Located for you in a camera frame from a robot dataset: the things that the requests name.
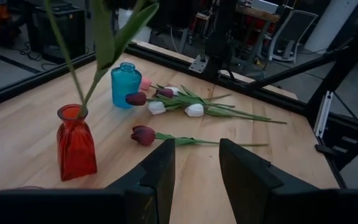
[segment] blue glass bottle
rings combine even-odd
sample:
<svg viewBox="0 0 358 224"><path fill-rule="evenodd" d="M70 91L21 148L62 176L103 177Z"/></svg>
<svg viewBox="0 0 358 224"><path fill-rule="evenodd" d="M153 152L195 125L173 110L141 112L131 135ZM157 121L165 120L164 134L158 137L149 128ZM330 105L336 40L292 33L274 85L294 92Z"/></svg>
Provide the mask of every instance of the blue glass bottle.
<svg viewBox="0 0 358 224"><path fill-rule="evenodd" d="M112 103L120 108L131 108L125 101L128 94L137 93L142 75L135 69L135 65L123 62L111 71Z"/></svg>

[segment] glass bottle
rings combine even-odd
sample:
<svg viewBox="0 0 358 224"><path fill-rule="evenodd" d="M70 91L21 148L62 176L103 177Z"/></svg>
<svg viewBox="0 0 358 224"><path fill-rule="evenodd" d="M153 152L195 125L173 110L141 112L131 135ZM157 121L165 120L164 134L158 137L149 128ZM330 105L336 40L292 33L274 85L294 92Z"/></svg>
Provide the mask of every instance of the glass bottle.
<svg viewBox="0 0 358 224"><path fill-rule="evenodd" d="M92 134L85 123L88 110L77 117L80 108L81 105L70 104L57 111L63 121L57 131L58 163L62 181L98 171Z"/></svg>
<svg viewBox="0 0 358 224"><path fill-rule="evenodd" d="M131 108L125 98L139 91L141 81L142 75L132 63L123 62L120 67L114 68L111 71L112 103L120 108Z"/></svg>

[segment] wooden tabletop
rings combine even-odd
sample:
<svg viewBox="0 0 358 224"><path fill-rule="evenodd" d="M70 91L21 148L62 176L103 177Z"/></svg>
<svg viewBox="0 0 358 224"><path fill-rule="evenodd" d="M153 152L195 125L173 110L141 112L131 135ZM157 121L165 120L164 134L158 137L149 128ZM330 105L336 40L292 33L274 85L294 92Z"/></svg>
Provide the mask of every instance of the wooden tabletop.
<svg viewBox="0 0 358 224"><path fill-rule="evenodd" d="M265 21L269 21L272 23L276 23L280 20L280 16L279 15L275 15L275 14L271 14L259 9L254 9L251 7L241 7L239 5L236 6L236 11L240 12L244 15L247 16L252 16L258 19L263 19Z"/></svg>
<svg viewBox="0 0 358 224"><path fill-rule="evenodd" d="M192 60L156 46L142 45ZM151 146L143 147L131 140L131 128L139 124L174 136L269 143L267 147L250 147L248 150L317 187L337 187L326 159L313 147L317 142L304 117L131 55L122 55L116 65L124 61L134 63L154 84L182 84L203 98L231 93L232 96L217 102L236 105L239 110L288 124L210 116L189 118L182 111L152 116L146 106L123 110L112 104L108 73L89 102L86 119L94 137L98 173L62 182L57 162L56 132L61 123L57 110L65 104L79 102L71 76L66 74L0 104L0 189L25 185L104 188L131 170L161 143L155 141ZM96 63L93 62L76 70L85 89L89 88L95 69ZM294 96L272 86L266 88ZM146 91L146 94L152 96L154 90ZM217 146L176 149L171 223L235 223L221 177L218 151Z"/></svg>

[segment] office chair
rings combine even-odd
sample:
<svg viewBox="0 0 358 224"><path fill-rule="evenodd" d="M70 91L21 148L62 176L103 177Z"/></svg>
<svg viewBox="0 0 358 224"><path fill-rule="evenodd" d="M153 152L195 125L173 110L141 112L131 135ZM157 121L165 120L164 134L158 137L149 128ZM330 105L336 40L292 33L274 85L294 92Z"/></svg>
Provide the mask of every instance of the office chair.
<svg viewBox="0 0 358 224"><path fill-rule="evenodd" d="M256 46L258 56L295 63L299 40L317 17L311 12L293 10L273 38L265 36L265 39L271 39L267 48Z"/></svg>

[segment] red tulip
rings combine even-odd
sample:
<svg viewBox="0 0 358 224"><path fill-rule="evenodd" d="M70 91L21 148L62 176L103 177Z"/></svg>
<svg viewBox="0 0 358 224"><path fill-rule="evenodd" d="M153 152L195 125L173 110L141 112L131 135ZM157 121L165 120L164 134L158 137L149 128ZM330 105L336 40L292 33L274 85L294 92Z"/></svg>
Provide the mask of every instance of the red tulip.
<svg viewBox="0 0 358 224"><path fill-rule="evenodd" d="M142 106L142 105L146 104L147 96L145 93L142 93L142 92L128 94L125 97L125 101L130 105Z"/></svg>
<svg viewBox="0 0 358 224"><path fill-rule="evenodd" d="M142 146L149 146L154 142L155 131L147 126L135 126L132 128L134 132L131 134L131 139L137 141Z"/></svg>
<svg viewBox="0 0 358 224"><path fill-rule="evenodd" d="M168 89L168 88L164 88L162 90L157 90L155 92L155 94L163 95L163 96L168 97L168 98L172 98L173 97L173 90Z"/></svg>

